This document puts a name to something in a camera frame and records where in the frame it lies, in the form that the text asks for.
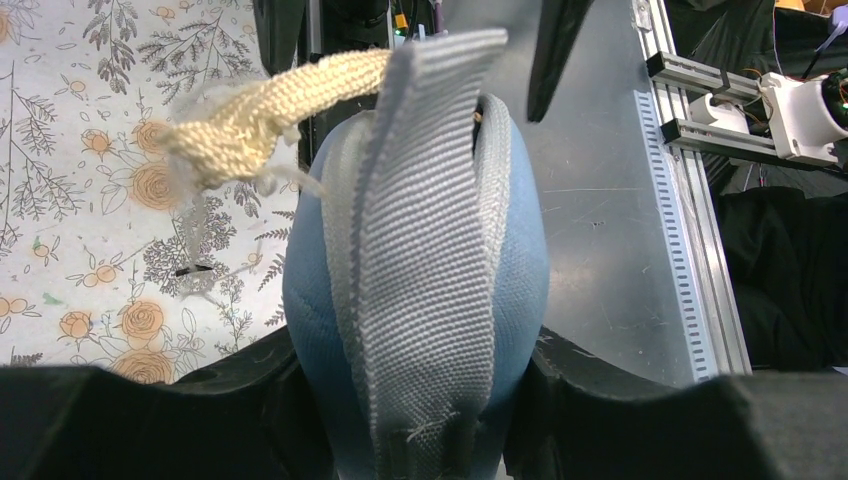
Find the gray nylon strap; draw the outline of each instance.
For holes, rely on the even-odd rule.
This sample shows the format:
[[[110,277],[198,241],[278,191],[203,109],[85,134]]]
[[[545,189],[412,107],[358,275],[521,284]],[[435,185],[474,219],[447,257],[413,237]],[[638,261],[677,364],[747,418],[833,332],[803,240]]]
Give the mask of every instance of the gray nylon strap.
[[[494,370],[472,115],[506,40],[496,29],[407,44],[378,101],[354,189],[350,291],[381,479],[468,474]]]
[[[368,405],[362,345],[350,303],[350,228],[353,190],[359,165],[365,155],[375,112],[362,112],[336,127],[334,141],[324,160],[321,183],[329,192],[321,204],[324,242],[327,245],[327,268],[330,272],[333,309],[342,338],[345,357],[351,366],[359,402]]]
[[[480,188],[480,213],[483,217],[489,272],[494,278],[500,264],[509,206],[512,119],[506,104],[494,95],[482,95],[479,105],[483,110],[483,123],[477,138],[474,167]],[[494,294],[494,282],[491,286]]]

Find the white 3d-printed bracket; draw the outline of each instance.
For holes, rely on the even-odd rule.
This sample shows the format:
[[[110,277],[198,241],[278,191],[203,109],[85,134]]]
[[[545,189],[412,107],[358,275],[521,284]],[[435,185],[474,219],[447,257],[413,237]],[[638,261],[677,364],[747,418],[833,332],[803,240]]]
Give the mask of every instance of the white 3d-printed bracket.
[[[739,107],[730,103],[713,105],[712,100],[713,94],[708,93],[689,104],[692,121],[733,132],[749,133],[748,121]]]
[[[760,85],[779,158],[818,167],[837,163],[833,142],[848,138],[848,131],[827,111],[823,78],[799,82],[776,73],[763,75]]]

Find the floral tablecloth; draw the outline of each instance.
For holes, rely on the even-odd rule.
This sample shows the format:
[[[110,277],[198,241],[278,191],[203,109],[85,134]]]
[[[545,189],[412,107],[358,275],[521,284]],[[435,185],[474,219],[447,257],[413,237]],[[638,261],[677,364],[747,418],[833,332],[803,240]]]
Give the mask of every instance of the floral tablecloth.
[[[214,269],[178,277],[191,212],[154,141],[175,98],[261,70],[248,0],[0,0],[1,364],[173,382],[284,324],[295,189],[212,192]]]

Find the gray metal panel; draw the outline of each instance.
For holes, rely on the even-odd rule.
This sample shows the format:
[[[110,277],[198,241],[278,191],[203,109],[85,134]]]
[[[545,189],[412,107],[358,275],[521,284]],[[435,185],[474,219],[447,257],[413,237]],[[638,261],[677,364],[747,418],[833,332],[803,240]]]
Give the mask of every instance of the gray metal panel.
[[[596,0],[538,125],[524,118],[541,1],[480,4],[446,2],[446,25],[510,32],[484,89],[509,106],[533,160],[552,262],[546,325],[632,373],[693,383],[680,287],[634,99],[652,85],[631,3]]]
[[[675,53],[663,0],[650,0],[649,8],[655,28],[641,32],[645,58],[660,51]],[[661,123],[674,118],[689,118],[685,91],[659,84],[655,84],[653,90],[658,101]],[[674,155],[672,166],[678,178],[676,183],[681,188],[680,198],[684,202],[686,212],[687,233],[690,244],[694,247],[693,266],[697,272],[719,371],[751,373],[751,363],[736,310],[704,163],[700,153],[679,148],[672,148],[671,152]]]

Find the black fabric backdrop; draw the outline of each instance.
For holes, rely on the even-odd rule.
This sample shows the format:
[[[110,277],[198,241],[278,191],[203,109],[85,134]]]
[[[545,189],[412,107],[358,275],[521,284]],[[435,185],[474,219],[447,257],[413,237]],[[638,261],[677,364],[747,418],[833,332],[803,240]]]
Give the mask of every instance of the black fabric backdrop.
[[[799,77],[813,50],[828,36],[827,19],[794,10],[774,9],[774,0],[667,0],[675,46],[679,55],[740,75],[782,71]],[[773,32],[777,32],[778,67]],[[848,36],[838,38],[816,63],[813,74],[848,65]],[[848,159],[848,142],[837,142],[840,164]],[[737,169],[725,157],[705,155],[707,178],[716,193],[740,192],[759,184],[760,169]],[[848,192],[848,177],[827,172],[803,172],[764,166],[767,185],[788,186],[807,196],[834,196]]]
[[[679,55],[740,75],[754,68],[799,77],[828,35],[826,18],[775,11],[774,0],[666,0],[666,7]],[[848,38],[840,38],[813,74],[846,65]],[[837,144],[842,158],[848,157],[844,143]],[[736,168],[715,155],[704,161],[753,366],[814,371],[844,365],[848,195],[840,194],[848,192],[848,177]],[[767,187],[755,188],[761,177]]]

